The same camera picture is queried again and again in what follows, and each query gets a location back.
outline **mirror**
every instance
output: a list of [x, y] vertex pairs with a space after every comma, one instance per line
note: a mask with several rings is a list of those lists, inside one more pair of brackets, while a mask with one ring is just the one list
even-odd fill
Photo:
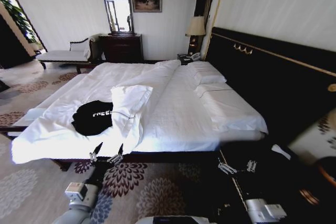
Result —
[[133, 33], [131, 0], [104, 0], [112, 33]]

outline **upholstered bench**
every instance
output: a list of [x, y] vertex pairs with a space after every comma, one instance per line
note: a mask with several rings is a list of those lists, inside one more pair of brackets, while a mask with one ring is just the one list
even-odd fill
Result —
[[99, 36], [96, 34], [82, 41], [70, 42], [70, 50], [54, 50], [41, 55], [37, 55], [36, 59], [46, 69], [45, 62], [58, 63], [74, 63], [77, 69], [81, 65], [91, 65], [101, 60], [102, 51], [98, 45]]

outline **wooden dresser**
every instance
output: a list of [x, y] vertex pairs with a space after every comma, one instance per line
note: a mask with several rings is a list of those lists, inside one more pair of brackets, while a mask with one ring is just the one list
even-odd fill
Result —
[[141, 34], [99, 36], [99, 43], [107, 62], [143, 63]]

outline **floral carpet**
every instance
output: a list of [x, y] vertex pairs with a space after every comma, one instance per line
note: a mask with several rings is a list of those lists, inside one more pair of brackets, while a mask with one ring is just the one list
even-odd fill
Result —
[[[12, 125], [76, 76], [74, 66], [38, 61], [0, 69], [10, 89], [0, 92], [0, 125]], [[16, 165], [0, 135], [0, 223], [52, 223], [68, 210], [64, 190], [90, 176], [89, 162], [62, 172], [51, 160]], [[213, 216], [208, 167], [199, 164], [121, 163], [106, 171], [91, 223], [135, 223], [153, 215]]]
[[[91, 167], [77, 163], [74, 169], [82, 173]], [[157, 215], [214, 219], [209, 178], [208, 167], [200, 164], [118, 164], [105, 173], [91, 223], [136, 223]]]

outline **black headboard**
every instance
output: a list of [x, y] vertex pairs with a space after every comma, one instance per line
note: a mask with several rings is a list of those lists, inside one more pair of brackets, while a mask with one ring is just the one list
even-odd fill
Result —
[[336, 108], [336, 52], [214, 27], [206, 60], [288, 144]]

